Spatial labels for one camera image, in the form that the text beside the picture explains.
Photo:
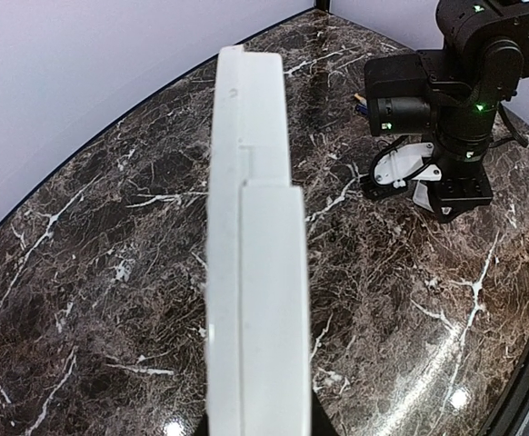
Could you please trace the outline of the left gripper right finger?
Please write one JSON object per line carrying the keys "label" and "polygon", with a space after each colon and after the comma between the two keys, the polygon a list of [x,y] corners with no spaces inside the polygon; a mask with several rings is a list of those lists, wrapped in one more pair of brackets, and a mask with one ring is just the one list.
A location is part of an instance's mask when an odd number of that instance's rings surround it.
{"label": "left gripper right finger", "polygon": [[311,435],[312,436],[337,436],[330,418],[324,410],[317,394],[311,394]]}

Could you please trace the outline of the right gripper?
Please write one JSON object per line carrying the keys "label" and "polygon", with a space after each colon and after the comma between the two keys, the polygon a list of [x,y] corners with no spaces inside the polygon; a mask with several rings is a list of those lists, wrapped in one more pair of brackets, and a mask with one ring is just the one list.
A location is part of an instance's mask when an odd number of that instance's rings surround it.
{"label": "right gripper", "polygon": [[439,223],[450,223],[492,200],[493,191],[485,174],[430,182],[430,206]]}

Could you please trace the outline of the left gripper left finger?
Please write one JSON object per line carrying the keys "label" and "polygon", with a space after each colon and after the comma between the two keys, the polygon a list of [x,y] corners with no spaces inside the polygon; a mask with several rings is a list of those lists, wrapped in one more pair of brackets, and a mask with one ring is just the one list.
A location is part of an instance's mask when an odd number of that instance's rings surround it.
{"label": "left gripper left finger", "polygon": [[203,415],[199,421],[196,429],[195,436],[209,436],[208,416]]}

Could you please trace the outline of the white remote control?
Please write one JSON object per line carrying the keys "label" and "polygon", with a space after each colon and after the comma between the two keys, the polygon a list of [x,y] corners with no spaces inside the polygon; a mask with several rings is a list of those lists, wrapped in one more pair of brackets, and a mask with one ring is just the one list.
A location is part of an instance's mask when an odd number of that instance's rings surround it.
{"label": "white remote control", "polygon": [[307,435],[304,196],[292,182],[279,54],[233,45],[218,55],[206,211],[208,430]]}

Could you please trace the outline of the blue battery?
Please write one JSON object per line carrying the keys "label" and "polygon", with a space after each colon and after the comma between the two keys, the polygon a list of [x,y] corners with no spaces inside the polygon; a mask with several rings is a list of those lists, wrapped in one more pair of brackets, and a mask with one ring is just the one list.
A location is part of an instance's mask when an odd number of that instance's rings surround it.
{"label": "blue battery", "polygon": [[367,108],[367,106],[365,104],[357,104],[355,106],[355,110],[359,114],[368,115],[368,108]]}

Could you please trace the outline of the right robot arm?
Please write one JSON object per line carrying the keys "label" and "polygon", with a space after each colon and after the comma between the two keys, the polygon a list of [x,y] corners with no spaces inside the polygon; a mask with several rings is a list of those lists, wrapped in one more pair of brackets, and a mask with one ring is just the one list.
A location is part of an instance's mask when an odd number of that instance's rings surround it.
{"label": "right robot arm", "polygon": [[373,136],[393,141],[361,181],[379,201],[414,187],[414,203],[449,223],[486,206],[484,169],[496,119],[529,77],[529,1],[442,1],[444,43],[375,58],[364,67],[364,106]]}

